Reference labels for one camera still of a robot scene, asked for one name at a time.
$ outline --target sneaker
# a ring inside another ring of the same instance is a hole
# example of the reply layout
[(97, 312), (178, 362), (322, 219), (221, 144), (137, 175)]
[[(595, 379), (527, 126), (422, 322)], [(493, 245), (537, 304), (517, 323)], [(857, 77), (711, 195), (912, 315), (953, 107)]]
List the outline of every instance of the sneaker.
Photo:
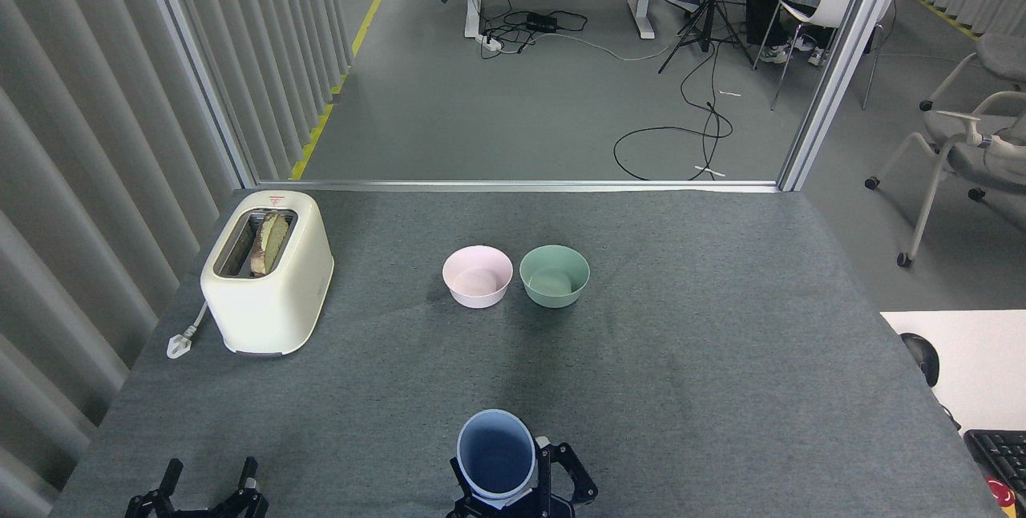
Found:
[(808, 64), (813, 68), (818, 68), (820, 65), (824, 65), (827, 62), (827, 51), (823, 50), (822, 46), (816, 47), (813, 53), (808, 55)]
[(764, 63), (777, 63), (777, 65), (780, 65), (780, 63), (786, 63), (788, 49), (790, 49), (790, 46), (786, 46), (786, 44), (767, 46), (765, 49), (762, 49), (762, 53), (759, 54), (759, 61)]
[(802, 53), (808, 53), (810, 50), (814, 49), (816, 49), (816, 42), (814, 42), (813, 39), (810, 39), (805, 35), (798, 37), (798, 43), (795, 43), (794, 46), (794, 50), (800, 50)]

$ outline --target black keyboard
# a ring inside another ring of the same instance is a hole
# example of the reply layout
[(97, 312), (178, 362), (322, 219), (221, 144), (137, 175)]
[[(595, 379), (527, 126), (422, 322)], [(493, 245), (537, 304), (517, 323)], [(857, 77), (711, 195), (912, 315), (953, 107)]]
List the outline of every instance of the black keyboard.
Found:
[(977, 463), (1026, 499), (1026, 431), (968, 430), (962, 437)]

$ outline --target floor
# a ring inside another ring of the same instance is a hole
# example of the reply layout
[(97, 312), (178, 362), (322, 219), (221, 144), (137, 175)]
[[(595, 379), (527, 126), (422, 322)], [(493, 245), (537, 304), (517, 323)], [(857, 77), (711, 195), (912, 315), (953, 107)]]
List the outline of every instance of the floor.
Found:
[[(781, 101), (768, 106), (780, 68), (751, 72), (739, 49), (708, 54), (684, 47), (663, 75), (668, 54), (623, 62), (568, 39), (539, 40), (521, 54), (483, 61), (463, 39), (465, 0), (345, 0), (350, 36), (366, 25), (352, 72), (307, 164), (304, 181), (680, 181), (701, 174), (702, 141), (656, 126), (706, 126), (706, 113), (681, 98), (715, 103), (733, 134), (710, 168), (720, 181), (776, 178), (821, 72), (795, 58)], [(625, 0), (510, 0), (514, 9), (586, 14), (580, 37), (623, 57), (644, 57), (676, 42), (683, 14), (653, 3), (657, 38), (637, 39)], [(1024, 307), (1021, 197), (990, 192), (982, 204), (959, 178), (942, 185), (916, 258), (907, 248), (930, 171), (909, 153), (876, 193), (863, 181), (904, 134), (919, 127), (920, 98), (941, 82), (973, 42), (915, 0), (896, 0), (868, 109), (860, 108), (871, 58), (856, 73), (804, 192), (851, 258), (880, 311), (1011, 310)], [(739, 21), (740, 6), (727, 4)], [(506, 0), (484, 0), (484, 16)], [(695, 70), (685, 80), (685, 75)], [(1002, 83), (971, 68), (938, 105), (972, 109)]]

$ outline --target white toaster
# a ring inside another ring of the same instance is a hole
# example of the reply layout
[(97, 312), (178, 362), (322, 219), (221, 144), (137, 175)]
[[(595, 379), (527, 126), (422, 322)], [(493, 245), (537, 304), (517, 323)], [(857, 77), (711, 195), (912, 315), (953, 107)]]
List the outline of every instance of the white toaster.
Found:
[[(249, 255), (265, 215), (288, 223), (276, 262), (253, 277)], [(334, 270), (316, 201), (305, 193), (256, 192), (222, 230), (200, 287), (225, 346), (241, 354), (289, 354), (310, 338)]]

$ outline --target bread slice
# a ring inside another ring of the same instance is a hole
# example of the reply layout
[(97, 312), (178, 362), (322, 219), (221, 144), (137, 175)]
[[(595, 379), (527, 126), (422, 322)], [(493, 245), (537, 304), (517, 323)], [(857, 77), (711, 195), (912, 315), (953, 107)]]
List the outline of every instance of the bread slice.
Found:
[(274, 263), (281, 254), (286, 233), (288, 233), (288, 220), (284, 215), (278, 213), (264, 215), (256, 239), (253, 240), (252, 252), (249, 254), (249, 269), (252, 270), (253, 277), (267, 276), (274, 270)]

